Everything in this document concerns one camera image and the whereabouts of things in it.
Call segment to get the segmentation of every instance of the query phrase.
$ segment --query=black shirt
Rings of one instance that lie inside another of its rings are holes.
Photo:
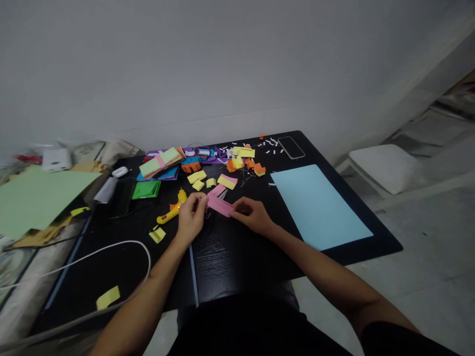
[[[366,356],[457,355],[425,336],[387,322],[362,335]],[[201,305],[169,355],[351,355],[303,313],[263,294],[241,294]]]

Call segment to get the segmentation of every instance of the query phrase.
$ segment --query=pink paper strip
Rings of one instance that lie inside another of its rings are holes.
[[[233,206],[230,203],[225,202],[214,195],[208,194],[208,198],[208,206],[211,209],[216,210],[218,213],[223,214],[225,217],[229,218],[229,213],[234,211]]]
[[[218,196],[220,195],[222,192],[224,192],[224,190],[226,189],[226,187],[222,184],[218,184],[216,187],[214,187],[209,193],[208,195],[214,195],[214,196]]]
[[[155,156],[155,159],[158,161],[158,164],[160,165],[160,168],[165,167],[165,162],[164,162],[163,159],[160,157],[160,155],[156,155],[156,156]]]
[[[231,177],[228,177],[228,176],[225,176],[225,175],[221,175],[221,177],[229,180],[231,183],[234,183],[234,184],[237,184],[238,183],[238,180],[237,178],[231,178]]]

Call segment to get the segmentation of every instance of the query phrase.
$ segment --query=white cushion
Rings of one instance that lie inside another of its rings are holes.
[[[349,154],[362,170],[391,194],[406,190],[421,174],[421,164],[396,145],[382,145]]]

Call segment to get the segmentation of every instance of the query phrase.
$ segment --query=green paper stack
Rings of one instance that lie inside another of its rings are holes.
[[[161,183],[161,180],[138,182],[135,186],[132,199],[155,198],[158,195],[158,190],[160,189]]]

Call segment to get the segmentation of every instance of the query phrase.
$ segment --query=black wooden table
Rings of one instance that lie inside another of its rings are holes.
[[[262,177],[252,177],[242,185],[247,174],[229,173],[222,165],[202,165],[208,178],[218,178],[220,174],[238,178],[234,190],[228,190],[225,200],[233,203],[241,196],[261,200],[269,216],[284,229],[301,239],[293,219],[272,182],[272,171],[285,171],[310,164],[316,164],[341,194],[346,203],[373,233],[372,237],[349,242],[347,244],[325,250],[324,253],[337,262],[348,265],[369,260],[402,250],[402,246],[363,203],[356,193],[346,184],[340,175],[318,152],[315,146],[301,131],[292,131],[269,135],[277,140],[291,136],[305,152],[305,157],[291,160],[285,153],[276,154],[268,145],[256,148],[255,162],[266,167]],[[258,137],[234,141],[237,146],[243,143],[255,145],[261,143]],[[218,147],[232,147],[234,144],[225,142]],[[124,185],[135,184],[139,174],[138,166],[143,156],[119,160],[115,168],[126,166],[132,171],[130,177],[123,181]],[[186,174],[180,173],[177,181],[162,182],[158,197],[131,201],[129,216],[116,220],[109,219],[107,205],[98,205],[87,234],[78,241],[74,260],[85,256],[101,247],[124,240],[143,242],[150,251],[152,263],[155,263],[170,244],[178,228],[178,219],[172,219],[163,226],[167,233],[165,238],[156,244],[148,235],[148,231],[156,225],[156,217],[167,212],[168,204],[177,201],[180,187],[190,195],[195,190],[191,187]],[[267,285],[303,276],[300,269],[276,245],[256,235],[246,226],[232,218],[226,218],[214,212],[205,221],[200,235],[192,244],[195,263],[198,298],[205,303],[217,298],[236,294],[245,290],[263,288]],[[67,321],[95,310],[95,301],[104,292],[118,285],[121,298],[124,300],[140,283],[146,272],[147,260],[142,248],[136,244],[120,245],[105,250],[68,269],[59,284],[58,291],[51,293],[31,332],[35,334],[51,329]],[[165,310],[176,309],[194,304],[193,283],[191,277],[190,256],[185,254],[170,290]],[[101,315],[89,320],[62,335],[70,335],[81,331],[102,328],[110,320],[113,313]]]

